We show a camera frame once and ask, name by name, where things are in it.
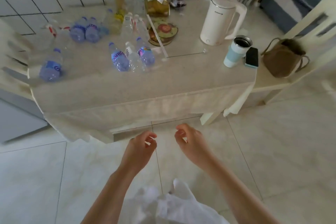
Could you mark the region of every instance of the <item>smartphone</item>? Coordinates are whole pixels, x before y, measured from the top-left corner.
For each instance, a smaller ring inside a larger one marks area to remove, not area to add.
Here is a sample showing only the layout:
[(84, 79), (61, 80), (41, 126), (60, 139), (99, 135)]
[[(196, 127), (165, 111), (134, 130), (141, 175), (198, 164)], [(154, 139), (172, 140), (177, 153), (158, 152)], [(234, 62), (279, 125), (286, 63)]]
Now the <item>smartphone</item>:
[(249, 67), (257, 68), (259, 66), (258, 62), (258, 49), (251, 47), (246, 52), (245, 65)]

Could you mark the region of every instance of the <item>person's right arm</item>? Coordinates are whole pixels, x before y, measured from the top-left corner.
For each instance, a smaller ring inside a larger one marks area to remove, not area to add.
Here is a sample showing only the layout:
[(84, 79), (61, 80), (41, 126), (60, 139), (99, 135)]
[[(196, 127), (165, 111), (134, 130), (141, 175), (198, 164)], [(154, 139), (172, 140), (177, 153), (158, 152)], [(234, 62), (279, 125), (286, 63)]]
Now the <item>person's right arm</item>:
[(239, 224), (280, 223), (245, 184), (212, 154), (201, 132), (188, 124), (178, 125), (176, 129), (175, 139), (181, 150), (216, 181)]

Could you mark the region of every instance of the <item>bag strap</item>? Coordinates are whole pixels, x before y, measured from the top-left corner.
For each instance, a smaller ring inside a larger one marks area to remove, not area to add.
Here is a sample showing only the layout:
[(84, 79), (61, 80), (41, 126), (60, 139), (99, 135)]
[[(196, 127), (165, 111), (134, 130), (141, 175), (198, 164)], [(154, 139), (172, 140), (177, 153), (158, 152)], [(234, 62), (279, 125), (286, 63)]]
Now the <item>bag strap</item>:
[(271, 41), (271, 43), (266, 47), (266, 49), (261, 53), (260, 56), (263, 56), (265, 54), (265, 52), (267, 52), (268, 48), (271, 46), (271, 44), (273, 43), (274, 40), (280, 40), (280, 38), (275, 38)]
[[(302, 64), (303, 64), (303, 58), (307, 58), (307, 64), (304, 65), (304, 66), (302, 66)], [(300, 70), (302, 70), (302, 69), (304, 69), (305, 67), (307, 67), (308, 64), (309, 64), (309, 62), (310, 62), (309, 57), (308, 57), (307, 55), (304, 55), (304, 56), (302, 57), (302, 59), (300, 60), (300, 65), (299, 65), (298, 69), (295, 71), (295, 73), (296, 73), (296, 72), (299, 72)]]

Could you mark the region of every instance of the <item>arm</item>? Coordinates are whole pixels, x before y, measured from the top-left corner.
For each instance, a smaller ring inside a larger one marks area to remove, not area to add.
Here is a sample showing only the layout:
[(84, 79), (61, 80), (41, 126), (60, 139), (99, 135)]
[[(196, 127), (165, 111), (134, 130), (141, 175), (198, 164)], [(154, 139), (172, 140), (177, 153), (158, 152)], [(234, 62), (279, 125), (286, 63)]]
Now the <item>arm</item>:
[(145, 131), (132, 138), (119, 168), (110, 176), (105, 187), (82, 220), (82, 224), (117, 224), (124, 197), (133, 178), (149, 162), (156, 149), (153, 132)]
[(216, 181), (238, 223), (279, 224), (262, 202), (212, 154), (201, 132), (187, 124), (176, 129), (175, 139), (181, 150)]

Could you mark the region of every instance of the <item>person's left arm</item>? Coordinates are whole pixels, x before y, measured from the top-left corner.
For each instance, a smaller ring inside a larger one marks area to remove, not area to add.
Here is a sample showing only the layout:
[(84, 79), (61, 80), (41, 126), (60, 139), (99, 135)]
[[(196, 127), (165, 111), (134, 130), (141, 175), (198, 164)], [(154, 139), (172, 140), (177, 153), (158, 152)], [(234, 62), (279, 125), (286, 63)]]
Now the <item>person's left arm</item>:
[(82, 224), (118, 223), (126, 191), (133, 178), (149, 162), (156, 149), (156, 141), (153, 139), (156, 137), (155, 133), (145, 131), (129, 141), (119, 168), (108, 179), (105, 187), (82, 220)]

